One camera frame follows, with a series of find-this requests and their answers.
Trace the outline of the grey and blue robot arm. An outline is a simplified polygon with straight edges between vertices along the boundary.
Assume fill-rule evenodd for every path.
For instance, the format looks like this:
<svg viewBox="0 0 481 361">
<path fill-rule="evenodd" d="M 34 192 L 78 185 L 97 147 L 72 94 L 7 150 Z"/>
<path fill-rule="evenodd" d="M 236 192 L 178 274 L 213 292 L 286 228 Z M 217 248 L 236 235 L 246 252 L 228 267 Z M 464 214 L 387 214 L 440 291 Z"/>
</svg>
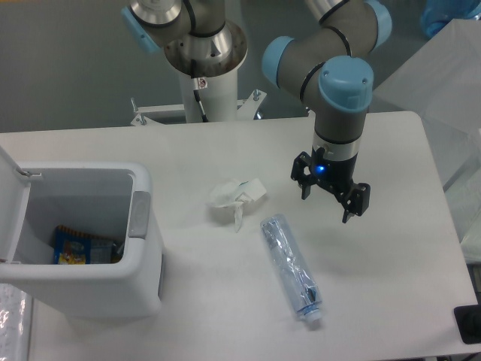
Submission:
<svg viewBox="0 0 481 361">
<path fill-rule="evenodd" d="M 371 188 L 352 176 L 372 100 L 374 73 L 364 56 L 390 36 L 392 18 L 378 1 L 309 1 L 319 24 L 308 38 L 274 39 L 262 72 L 315 115 L 310 153 L 293 162 L 291 177 L 310 194 L 318 186 L 343 206 L 343 218 L 368 209 Z M 225 15 L 223 1 L 130 1 L 121 11 L 127 29 L 148 53 L 162 51 L 183 75 L 190 123 L 231 119 L 236 86 L 215 81 L 235 74 L 247 54 L 243 32 Z"/>
</svg>

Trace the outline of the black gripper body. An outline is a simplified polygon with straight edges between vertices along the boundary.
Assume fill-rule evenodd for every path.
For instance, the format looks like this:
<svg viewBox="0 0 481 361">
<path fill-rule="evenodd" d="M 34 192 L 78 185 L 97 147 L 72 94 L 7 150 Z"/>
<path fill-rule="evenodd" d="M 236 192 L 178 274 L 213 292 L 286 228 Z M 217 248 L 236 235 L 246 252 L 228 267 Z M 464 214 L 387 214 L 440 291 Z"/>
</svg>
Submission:
<svg viewBox="0 0 481 361">
<path fill-rule="evenodd" d="M 311 155 L 302 153 L 302 160 L 309 170 L 306 183 L 302 187 L 302 199 L 310 195 L 313 185 L 330 192 L 337 200 L 347 200 L 354 188 L 352 176 L 358 154 L 350 159 L 334 161 L 323 158 L 323 151 L 312 151 Z"/>
</svg>

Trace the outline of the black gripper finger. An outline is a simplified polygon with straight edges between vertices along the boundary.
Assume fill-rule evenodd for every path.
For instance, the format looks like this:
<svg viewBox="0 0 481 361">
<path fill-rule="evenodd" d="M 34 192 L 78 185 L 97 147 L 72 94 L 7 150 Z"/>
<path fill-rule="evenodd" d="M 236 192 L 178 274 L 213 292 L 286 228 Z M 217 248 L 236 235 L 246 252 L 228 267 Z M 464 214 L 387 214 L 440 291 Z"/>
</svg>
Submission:
<svg viewBox="0 0 481 361">
<path fill-rule="evenodd" d="M 368 209 L 371 195 L 371 186 L 366 183 L 352 184 L 349 191 L 341 196 L 343 206 L 342 222 L 353 217 L 360 217 Z"/>
<path fill-rule="evenodd" d="M 301 188 L 301 198 L 306 199 L 310 195 L 312 175 L 310 173 L 311 158 L 306 152 L 301 152 L 292 165 L 291 179 L 298 183 Z"/>
</svg>

